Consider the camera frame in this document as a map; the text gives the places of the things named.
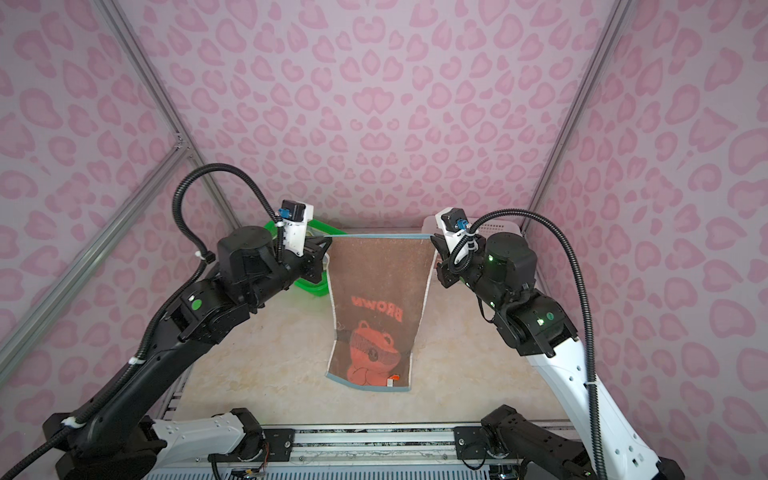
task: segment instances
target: brown towel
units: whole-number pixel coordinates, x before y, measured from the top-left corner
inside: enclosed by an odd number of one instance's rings
[[[329,255],[336,341],[327,376],[358,389],[410,390],[435,248],[429,239],[336,237]]]

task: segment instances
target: beige table surface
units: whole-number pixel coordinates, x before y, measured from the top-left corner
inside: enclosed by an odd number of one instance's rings
[[[461,284],[444,289],[432,278],[409,392],[363,392],[327,379],[332,347],[330,297],[297,287],[279,293],[195,363],[174,420],[247,407],[263,425],[476,422],[503,403],[531,420],[567,418]]]

